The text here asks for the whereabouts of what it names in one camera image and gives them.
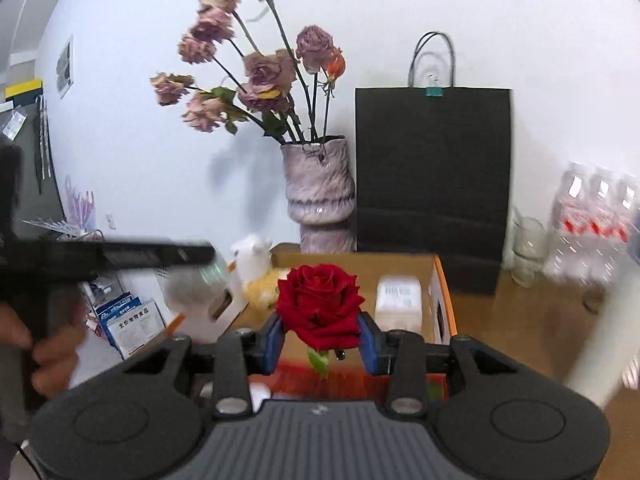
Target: yellow petal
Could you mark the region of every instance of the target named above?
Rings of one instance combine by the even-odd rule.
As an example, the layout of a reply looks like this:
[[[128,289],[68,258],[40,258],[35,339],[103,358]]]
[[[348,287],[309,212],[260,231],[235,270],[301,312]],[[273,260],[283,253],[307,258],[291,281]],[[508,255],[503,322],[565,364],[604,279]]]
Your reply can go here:
[[[258,97],[260,99],[275,99],[280,94],[282,94],[282,92],[279,89],[272,88],[271,90],[267,90],[265,92],[258,92]]]

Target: red rose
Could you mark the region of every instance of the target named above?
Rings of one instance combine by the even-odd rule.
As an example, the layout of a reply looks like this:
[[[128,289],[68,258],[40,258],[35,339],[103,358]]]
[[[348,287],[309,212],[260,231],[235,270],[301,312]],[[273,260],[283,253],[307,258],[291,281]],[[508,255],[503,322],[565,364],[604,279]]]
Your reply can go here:
[[[276,311],[284,329],[316,351],[357,347],[356,317],[364,298],[356,278],[333,265],[293,269],[278,282]]]

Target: orange flower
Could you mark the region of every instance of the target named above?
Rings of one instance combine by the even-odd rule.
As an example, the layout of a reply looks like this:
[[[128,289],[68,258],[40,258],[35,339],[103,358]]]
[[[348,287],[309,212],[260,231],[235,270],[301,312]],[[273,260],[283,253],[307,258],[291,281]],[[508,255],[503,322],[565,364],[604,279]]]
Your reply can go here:
[[[344,56],[342,55],[342,50],[340,48],[335,48],[331,54],[331,59],[326,66],[326,73],[328,76],[328,80],[331,83],[334,83],[336,79],[338,79],[342,74],[344,74],[344,70],[347,68],[346,62],[344,60]]]

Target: ceiling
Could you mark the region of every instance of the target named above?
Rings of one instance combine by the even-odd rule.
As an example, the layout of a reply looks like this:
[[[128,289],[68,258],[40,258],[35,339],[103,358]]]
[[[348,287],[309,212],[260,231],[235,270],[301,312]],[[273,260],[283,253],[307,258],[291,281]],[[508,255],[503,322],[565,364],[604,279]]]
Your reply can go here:
[[[0,0],[0,85],[7,80],[12,66],[35,60],[57,2]]]

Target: bag handle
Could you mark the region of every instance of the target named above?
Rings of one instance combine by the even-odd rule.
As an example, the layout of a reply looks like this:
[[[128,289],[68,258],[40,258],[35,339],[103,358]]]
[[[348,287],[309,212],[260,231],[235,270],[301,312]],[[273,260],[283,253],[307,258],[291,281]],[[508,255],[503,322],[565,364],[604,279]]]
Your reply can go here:
[[[431,32],[427,32],[423,35],[418,43],[415,46],[414,50],[414,58],[411,60],[411,66],[409,67],[409,75],[407,78],[407,86],[409,88],[413,88],[415,82],[415,65],[417,61],[417,57],[420,55],[420,51],[424,48],[424,46],[432,40],[436,36],[441,36],[442,39],[447,43],[447,48],[449,49],[449,55],[451,57],[451,72],[449,76],[449,85],[456,85],[456,51],[453,47],[453,41],[446,32],[440,32],[438,30],[432,30]]]

